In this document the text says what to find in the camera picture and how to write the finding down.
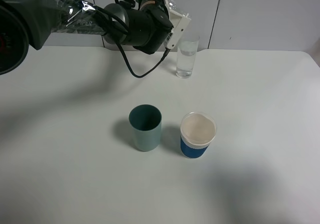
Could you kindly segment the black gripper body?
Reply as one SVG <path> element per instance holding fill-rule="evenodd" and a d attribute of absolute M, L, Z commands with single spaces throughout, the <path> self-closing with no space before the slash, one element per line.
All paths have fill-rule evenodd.
<path fill-rule="evenodd" d="M 164 0 L 142 0 L 139 7 L 139 10 L 126 11 L 130 34 L 124 39 L 124 44 L 145 54 L 153 54 L 163 44 L 173 24 Z"/>

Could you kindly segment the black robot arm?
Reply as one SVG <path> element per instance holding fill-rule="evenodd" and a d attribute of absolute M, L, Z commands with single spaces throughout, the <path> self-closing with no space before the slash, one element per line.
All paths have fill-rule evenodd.
<path fill-rule="evenodd" d="M 52 33 L 100 35 L 151 55 L 173 31 L 167 0 L 114 0 L 101 8 L 85 0 L 0 0 L 0 72 L 39 50 Z"/>

